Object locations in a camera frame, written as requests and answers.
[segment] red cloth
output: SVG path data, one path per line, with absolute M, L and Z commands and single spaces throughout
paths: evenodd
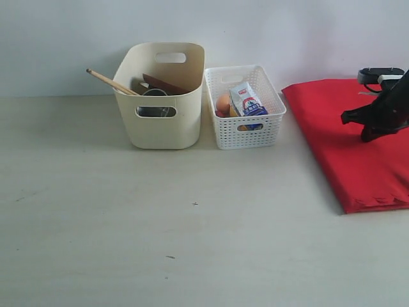
M 375 99 L 360 91 L 354 79 L 326 79 L 282 92 L 345 213 L 409 208 L 409 129 L 361 142 L 362 125 L 341 123 Z

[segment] cream plastic bin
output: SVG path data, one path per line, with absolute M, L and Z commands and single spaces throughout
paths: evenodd
M 158 56 L 184 54 L 183 63 Z M 133 145 L 144 149 L 183 149 L 199 139 L 205 50 L 194 43 L 142 43 L 123 59 L 114 81 L 129 88 L 148 74 L 189 92 L 176 96 L 132 96 L 114 90 L 125 129 Z M 172 107 L 173 117 L 142 117 L 138 107 Z
M 208 89 L 208 100 L 216 134 L 217 146 L 220 149 L 254 148 L 272 146 L 279 133 L 281 120 L 286 107 L 269 81 L 262 67 L 257 65 L 239 67 L 208 68 L 204 71 Z M 217 99 L 229 89 L 248 81 L 268 115 L 221 118 L 216 116 Z M 241 125 L 262 123 L 260 130 L 239 131 Z

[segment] wooden chopstick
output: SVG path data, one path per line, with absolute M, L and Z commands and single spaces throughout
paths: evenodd
M 129 88 L 124 87 L 123 85 L 120 85 L 119 83 L 106 78 L 106 76 L 99 74 L 98 72 L 93 71 L 92 69 L 87 69 L 87 73 L 90 75 L 93 75 L 94 77 L 100 79 L 102 82 L 105 82 L 108 85 L 111 85 L 113 88 L 117 89 L 118 91 L 122 91 L 123 93 L 127 95 L 136 95 L 139 96 L 138 93 L 130 90 Z

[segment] white wall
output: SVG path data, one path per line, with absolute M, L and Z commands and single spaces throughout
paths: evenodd
M 85 69 L 113 77 L 147 41 L 200 43 L 208 67 L 261 64 L 278 88 L 406 69 L 408 12 L 406 0 L 5 0 L 0 96 L 112 93 Z

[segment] basket handle hole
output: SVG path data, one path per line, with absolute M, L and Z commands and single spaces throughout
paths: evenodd
M 222 83 L 239 83 L 243 81 L 242 75 L 224 75 Z
M 237 131 L 257 131 L 264 128 L 262 123 L 257 123 L 255 125 L 240 125 L 237 126 Z
M 137 107 L 135 114 L 140 117 L 175 117 L 174 107 Z
M 165 52 L 156 55 L 158 63 L 184 63 L 186 59 L 186 54 L 182 52 Z

